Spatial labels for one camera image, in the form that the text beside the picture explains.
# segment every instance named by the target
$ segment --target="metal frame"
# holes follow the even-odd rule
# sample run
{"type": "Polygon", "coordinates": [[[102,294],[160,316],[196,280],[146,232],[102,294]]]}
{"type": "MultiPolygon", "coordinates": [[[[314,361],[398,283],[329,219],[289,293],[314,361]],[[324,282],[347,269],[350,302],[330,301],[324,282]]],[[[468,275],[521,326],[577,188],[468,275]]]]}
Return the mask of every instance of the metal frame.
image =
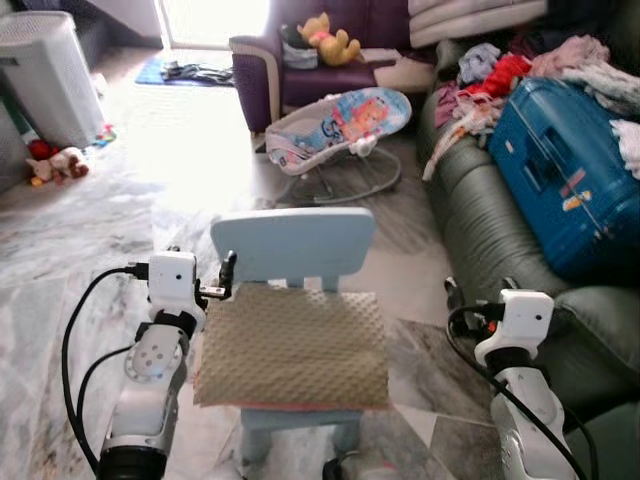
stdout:
{"type": "Polygon", "coordinates": [[[325,162],[323,165],[318,165],[313,170],[311,170],[311,171],[317,172],[320,178],[320,182],[322,183],[325,189],[325,192],[326,192],[325,195],[314,195],[312,198],[307,198],[307,199],[296,198],[294,193],[295,186],[298,185],[300,181],[305,181],[306,176],[308,175],[308,174],[303,174],[303,175],[292,177],[289,180],[284,191],[280,195],[278,195],[278,197],[276,198],[276,202],[291,203],[291,202],[287,202],[287,200],[293,200],[293,203],[295,205],[300,205],[300,206],[335,205],[339,203],[346,203],[346,202],[352,202],[355,200],[360,200],[362,198],[368,197],[369,195],[374,195],[376,193],[379,193],[385,190],[392,190],[402,180],[402,164],[400,163],[400,159],[396,155],[393,155],[392,153],[388,152],[387,150],[379,146],[376,146],[371,153],[373,152],[382,154],[382,156],[385,157],[387,160],[389,160],[390,163],[392,163],[393,166],[395,167],[393,176],[389,180],[386,180],[384,182],[380,181],[377,174],[374,172],[373,168],[371,167],[371,163],[367,157],[359,157],[357,155],[347,155],[344,158],[336,158],[336,156],[334,156],[334,158],[332,158],[328,162],[325,162]],[[335,161],[351,160],[351,159],[360,160],[362,162],[362,165],[364,165],[364,169],[368,172],[368,175],[365,175],[363,173],[362,178],[369,185],[369,190],[361,193],[356,193],[353,195],[335,197],[334,189],[331,186],[331,183],[326,178],[326,176],[323,175],[322,169],[326,166],[327,163],[333,163],[335,161]]]}

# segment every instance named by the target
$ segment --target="wall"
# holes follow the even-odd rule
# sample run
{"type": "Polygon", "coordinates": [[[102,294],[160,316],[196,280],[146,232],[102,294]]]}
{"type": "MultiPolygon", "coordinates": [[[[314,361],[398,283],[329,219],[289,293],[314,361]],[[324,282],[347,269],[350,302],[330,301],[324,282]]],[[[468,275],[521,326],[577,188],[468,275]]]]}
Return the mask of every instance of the wall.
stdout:
{"type": "Polygon", "coordinates": [[[87,0],[142,37],[162,36],[156,0],[87,0]]]}
{"type": "Polygon", "coordinates": [[[9,0],[0,0],[0,15],[4,15],[5,13],[12,12],[13,8],[9,3],[9,0]]]}

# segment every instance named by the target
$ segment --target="clothes pile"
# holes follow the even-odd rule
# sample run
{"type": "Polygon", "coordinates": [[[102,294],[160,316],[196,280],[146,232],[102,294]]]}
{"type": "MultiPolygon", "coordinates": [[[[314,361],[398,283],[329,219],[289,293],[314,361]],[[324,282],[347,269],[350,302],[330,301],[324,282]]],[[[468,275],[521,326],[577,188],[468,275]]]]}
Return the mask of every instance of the clothes pile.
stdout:
{"type": "Polygon", "coordinates": [[[189,63],[180,65],[177,61],[164,64],[161,72],[164,81],[193,80],[218,87],[233,87],[233,69],[217,68],[204,63],[189,63]]]}
{"type": "MultiPolygon", "coordinates": [[[[501,56],[497,47],[487,43],[471,48],[458,62],[457,83],[447,82],[437,91],[435,126],[449,125],[425,166],[423,180],[431,179],[440,158],[462,137],[479,135],[482,140],[493,131],[523,76],[552,77],[583,86],[604,108],[640,118],[640,78],[609,65],[609,57],[609,49],[589,35],[571,37],[532,59],[511,52],[501,56]]],[[[640,180],[640,125],[619,120],[612,121],[612,127],[620,138],[627,170],[640,180]]]]}

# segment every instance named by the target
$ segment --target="yellow teddy bear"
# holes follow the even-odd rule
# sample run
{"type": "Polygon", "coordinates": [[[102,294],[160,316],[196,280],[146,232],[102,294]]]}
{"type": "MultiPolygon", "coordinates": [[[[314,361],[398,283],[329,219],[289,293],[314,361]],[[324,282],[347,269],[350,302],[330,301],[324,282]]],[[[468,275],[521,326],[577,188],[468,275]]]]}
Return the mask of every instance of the yellow teddy bear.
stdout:
{"type": "Polygon", "coordinates": [[[338,30],[335,37],[329,33],[329,16],[324,12],[319,17],[307,20],[304,27],[298,25],[298,32],[318,50],[324,63],[332,67],[344,65],[360,53],[360,42],[349,41],[349,35],[344,30],[338,30]]]}

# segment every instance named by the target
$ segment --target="baby bouncer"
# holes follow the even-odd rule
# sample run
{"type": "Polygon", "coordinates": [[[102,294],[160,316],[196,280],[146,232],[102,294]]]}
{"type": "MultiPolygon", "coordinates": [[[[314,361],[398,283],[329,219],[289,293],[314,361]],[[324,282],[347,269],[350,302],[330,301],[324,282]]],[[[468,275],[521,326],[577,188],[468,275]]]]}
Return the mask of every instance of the baby bouncer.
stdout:
{"type": "Polygon", "coordinates": [[[296,184],[315,169],[324,193],[305,203],[327,205],[349,202],[394,188],[402,166],[395,155],[377,145],[380,138],[397,132],[411,118],[411,104],[402,93],[387,88],[365,88],[324,98],[275,122],[266,131],[271,161],[292,178],[278,200],[299,202],[296,184]],[[367,188],[338,195],[323,167],[344,158],[359,160],[367,188]],[[384,162],[376,171],[372,162],[384,162]]]}

